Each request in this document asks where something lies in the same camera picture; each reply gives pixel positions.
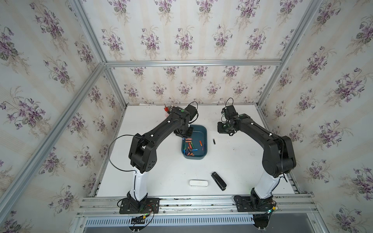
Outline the teal plastic storage box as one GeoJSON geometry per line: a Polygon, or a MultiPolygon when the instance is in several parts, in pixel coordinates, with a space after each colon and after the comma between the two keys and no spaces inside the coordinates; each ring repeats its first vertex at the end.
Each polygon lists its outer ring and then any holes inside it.
{"type": "Polygon", "coordinates": [[[181,153],[186,159],[202,160],[207,155],[207,129],[202,125],[191,125],[192,135],[182,139],[181,153]]]}

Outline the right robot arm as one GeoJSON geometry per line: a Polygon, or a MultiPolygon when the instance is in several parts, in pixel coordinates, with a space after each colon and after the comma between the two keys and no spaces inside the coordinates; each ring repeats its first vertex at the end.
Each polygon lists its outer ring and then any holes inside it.
{"type": "Polygon", "coordinates": [[[258,200],[272,197],[281,177],[296,167],[292,140],[288,136],[279,136],[266,130],[247,114],[239,114],[233,105],[224,107],[221,114],[225,121],[218,122],[218,133],[233,136],[242,132],[263,149],[261,162],[264,172],[252,189],[251,197],[258,200]]]}

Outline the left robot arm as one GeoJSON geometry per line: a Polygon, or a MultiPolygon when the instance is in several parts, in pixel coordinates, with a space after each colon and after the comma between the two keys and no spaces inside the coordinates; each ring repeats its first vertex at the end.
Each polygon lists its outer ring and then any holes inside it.
{"type": "Polygon", "coordinates": [[[198,117],[198,108],[189,104],[186,108],[174,107],[169,115],[149,132],[133,136],[129,151],[130,164],[135,170],[133,185],[129,197],[136,202],[147,198],[148,172],[157,162],[156,150],[170,135],[186,139],[190,138],[193,127],[190,124],[198,117]]]}

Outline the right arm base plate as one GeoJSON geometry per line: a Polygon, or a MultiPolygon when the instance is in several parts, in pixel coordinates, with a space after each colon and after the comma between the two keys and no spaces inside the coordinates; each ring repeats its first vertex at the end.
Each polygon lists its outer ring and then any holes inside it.
{"type": "Polygon", "coordinates": [[[238,212],[266,212],[271,213],[276,209],[273,197],[260,199],[256,195],[234,197],[234,202],[238,212]]]}

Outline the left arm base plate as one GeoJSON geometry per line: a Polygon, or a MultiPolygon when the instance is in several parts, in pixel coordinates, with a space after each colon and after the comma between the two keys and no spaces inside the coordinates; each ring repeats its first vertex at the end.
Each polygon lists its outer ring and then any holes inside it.
{"type": "Polygon", "coordinates": [[[159,212],[160,198],[144,198],[136,201],[132,197],[121,200],[119,205],[120,214],[147,214],[159,212]]]}

